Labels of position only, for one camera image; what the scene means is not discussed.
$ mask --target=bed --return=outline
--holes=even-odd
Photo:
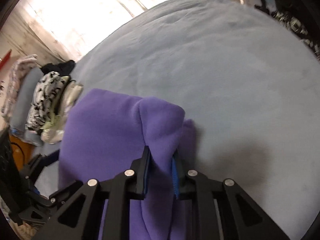
[[[319,212],[320,66],[262,12],[230,0],[166,1],[108,36],[71,75],[81,97],[100,88],[181,106],[197,127],[196,169],[233,178],[290,239]],[[58,163],[36,186],[57,190]]]

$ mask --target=curtain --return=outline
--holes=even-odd
[[[20,0],[0,35],[20,54],[38,54],[40,64],[78,61],[121,25],[163,1]]]

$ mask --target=metal screw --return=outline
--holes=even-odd
[[[134,170],[126,170],[124,172],[124,174],[127,176],[127,177],[131,177],[134,175]]]
[[[93,186],[97,185],[97,183],[98,183],[98,181],[96,179],[89,179],[88,180],[88,185],[90,187],[93,187]]]
[[[195,177],[198,175],[198,171],[195,171],[195,170],[189,170],[188,171],[188,175],[191,176],[191,177]]]
[[[227,186],[231,187],[235,184],[235,182],[232,179],[226,179],[224,181],[224,184],[226,184]]]

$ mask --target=red object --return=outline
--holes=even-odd
[[[0,62],[0,70],[3,68],[4,64],[6,64],[6,62],[9,60],[10,55],[11,55],[11,51],[12,49],[10,49],[8,51],[8,53],[4,56],[4,58],[2,59],[2,61]]]

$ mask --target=pillow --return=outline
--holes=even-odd
[[[40,138],[40,135],[37,135],[33,131],[26,130],[24,133],[23,141],[26,143],[31,143],[35,146],[43,145],[43,141]]]
[[[15,104],[12,117],[10,118],[10,127],[15,129],[14,135],[23,137],[25,132],[25,125],[32,102],[33,93],[35,91],[38,81],[43,76],[40,68],[35,67],[30,70],[25,77],[20,88],[17,102]]]

